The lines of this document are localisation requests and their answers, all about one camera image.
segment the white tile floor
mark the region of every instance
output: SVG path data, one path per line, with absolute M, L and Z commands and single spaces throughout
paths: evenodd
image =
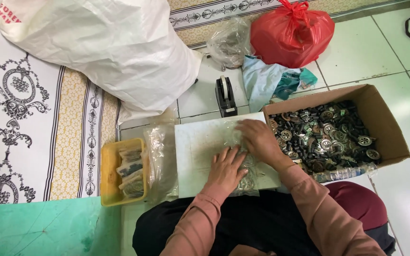
M 404 33 L 404 23 L 409 17 L 410 9 L 402 9 L 337 23 L 327 50 L 306 66 L 318 78 L 316 87 L 298 91 L 291 98 L 351 85 L 373 84 L 398 121 L 410 149 L 410 38 Z M 181 123 L 220 118 L 214 82 L 221 74 L 231 79 L 239 114 L 249 112 L 241 70 L 221 72 L 213 60 L 204 58 L 199 82 L 178 99 Z M 147 124 L 147 120 L 123 124 L 122 139 L 140 137 L 142 125 Z M 410 159 L 381 168 L 371 179 L 361 176 L 349 180 L 378 193 L 387 207 L 391 231 L 398 241 L 394 255 L 410 256 Z M 124 218 L 122 255 L 135 255 L 133 222 L 143 212 L 140 206 L 124 207 L 123 215 L 127 217 Z

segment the yellow plastic container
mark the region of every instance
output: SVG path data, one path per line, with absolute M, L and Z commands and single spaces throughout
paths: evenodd
M 120 149 L 137 149 L 141 148 L 142 152 L 145 143 L 141 138 L 106 144 L 101 149 L 101 205 L 117 206 L 127 203 L 143 200 L 147 194 L 146 174 L 148 173 L 149 161 L 146 156 L 143 160 L 144 174 L 144 194 L 138 198 L 125 198 L 122 191 L 118 188 L 121 184 L 121 176 L 116 169 L 121 165 Z

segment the left hand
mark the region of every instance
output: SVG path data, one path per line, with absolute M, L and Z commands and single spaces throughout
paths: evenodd
M 213 156 L 207 183 L 220 185 L 230 195 L 240 180 L 248 173 L 247 169 L 238 170 L 247 152 L 236 156 L 240 146 L 225 147 L 221 153 Z

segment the pink long-sleeve shirt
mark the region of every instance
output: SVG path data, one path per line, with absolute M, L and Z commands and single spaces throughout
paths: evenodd
M 329 190 L 310 178 L 298 165 L 280 172 L 279 178 L 291 192 L 308 234 L 322 255 L 385 255 L 378 243 L 365 234 L 362 222 L 349 216 L 328 195 Z M 221 216 L 220 207 L 226 198 L 219 185 L 206 184 L 180 218 L 161 255 L 208 255 Z M 238 245 L 230 255 L 257 256 L 265 253 Z

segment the cloth rag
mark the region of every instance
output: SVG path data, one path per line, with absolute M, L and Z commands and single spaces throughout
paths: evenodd
M 249 55 L 243 61 L 243 85 L 251 113 L 259 112 L 273 95 L 287 100 L 298 87 L 306 89 L 316 82 L 317 77 L 307 68 L 288 68 L 277 63 L 267 65 Z

